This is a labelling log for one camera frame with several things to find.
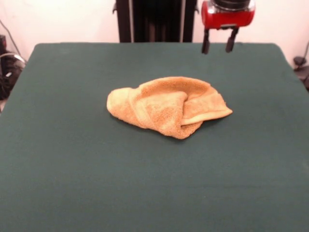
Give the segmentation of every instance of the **crumpled towel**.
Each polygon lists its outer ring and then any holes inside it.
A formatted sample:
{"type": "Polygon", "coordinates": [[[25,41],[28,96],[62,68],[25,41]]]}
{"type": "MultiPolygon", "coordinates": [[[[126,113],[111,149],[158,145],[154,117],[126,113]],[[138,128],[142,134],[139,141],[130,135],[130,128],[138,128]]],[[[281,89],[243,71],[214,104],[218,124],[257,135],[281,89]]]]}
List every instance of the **crumpled towel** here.
{"type": "Polygon", "coordinates": [[[113,90],[107,109],[120,120],[177,139],[189,137],[203,121],[233,113],[209,83],[188,77],[164,77],[138,88],[113,90]]]}

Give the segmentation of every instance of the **green table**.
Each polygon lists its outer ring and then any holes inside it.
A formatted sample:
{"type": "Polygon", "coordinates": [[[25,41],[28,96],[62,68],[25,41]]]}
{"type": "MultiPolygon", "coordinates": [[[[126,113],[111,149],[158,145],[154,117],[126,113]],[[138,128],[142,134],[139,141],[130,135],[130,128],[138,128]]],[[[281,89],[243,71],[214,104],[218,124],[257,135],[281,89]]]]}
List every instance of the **green table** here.
{"type": "Polygon", "coordinates": [[[1,232],[308,232],[309,97],[273,44],[35,47],[0,117],[1,232]],[[234,113],[179,141],[109,92],[210,82],[234,113]]]}

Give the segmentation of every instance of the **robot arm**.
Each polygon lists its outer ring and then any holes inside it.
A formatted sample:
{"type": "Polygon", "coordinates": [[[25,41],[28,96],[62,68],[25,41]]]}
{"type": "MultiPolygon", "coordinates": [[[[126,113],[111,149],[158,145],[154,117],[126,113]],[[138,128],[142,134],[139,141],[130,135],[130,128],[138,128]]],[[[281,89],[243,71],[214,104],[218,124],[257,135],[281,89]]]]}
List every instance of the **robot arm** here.
{"type": "Polygon", "coordinates": [[[249,25],[254,17],[254,0],[208,0],[202,4],[201,14],[205,27],[202,53],[209,51],[210,29],[232,29],[226,44],[226,52],[234,47],[235,37],[240,27],[249,25]]]}

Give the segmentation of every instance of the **black cable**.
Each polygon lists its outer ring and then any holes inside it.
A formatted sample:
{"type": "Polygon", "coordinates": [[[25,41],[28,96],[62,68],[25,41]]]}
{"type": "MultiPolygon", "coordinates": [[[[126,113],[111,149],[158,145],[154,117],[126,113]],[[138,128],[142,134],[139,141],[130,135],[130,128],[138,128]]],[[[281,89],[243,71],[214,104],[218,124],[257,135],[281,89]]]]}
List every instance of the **black cable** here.
{"type": "Polygon", "coordinates": [[[304,58],[306,58],[306,56],[307,56],[308,48],[309,48],[309,41],[308,41],[308,43],[307,43],[307,47],[306,47],[306,51],[305,51],[305,54],[304,54],[304,58]]]}
{"type": "Polygon", "coordinates": [[[9,37],[10,37],[10,39],[12,40],[12,43],[13,43],[13,45],[14,45],[14,47],[15,47],[17,53],[18,53],[19,55],[21,55],[21,54],[20,54],[20,51],[19,51],[19,49],[18,49],[18,47],[17,47],[17,45],[16,45],[16,43],[15,43],[15,41],[14,41],[14,39],[13,39],[13,37],[12,37],[12,35],[11,35],[11,33],[10,33],[10,31],[9,31],[8,28],[2,23],[1,19],[0,19],[0,24],[1,24],[1,25],[3,26],[3,28],[8,32],[9,37]]]}

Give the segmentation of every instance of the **towel fold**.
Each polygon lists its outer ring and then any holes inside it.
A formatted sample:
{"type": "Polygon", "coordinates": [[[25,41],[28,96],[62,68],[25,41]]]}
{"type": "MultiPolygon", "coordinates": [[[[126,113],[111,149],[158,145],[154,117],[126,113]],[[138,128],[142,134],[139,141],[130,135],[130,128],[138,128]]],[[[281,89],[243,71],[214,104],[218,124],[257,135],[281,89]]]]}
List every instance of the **towel fold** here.
{"type": "Polygon", "coordinates": [[[209,83],[188,77],[164,77],[138,88],[113,90],[107,109],[120,120],[177,139],[189,137],[203,121],[233,112],[209,83]]]}

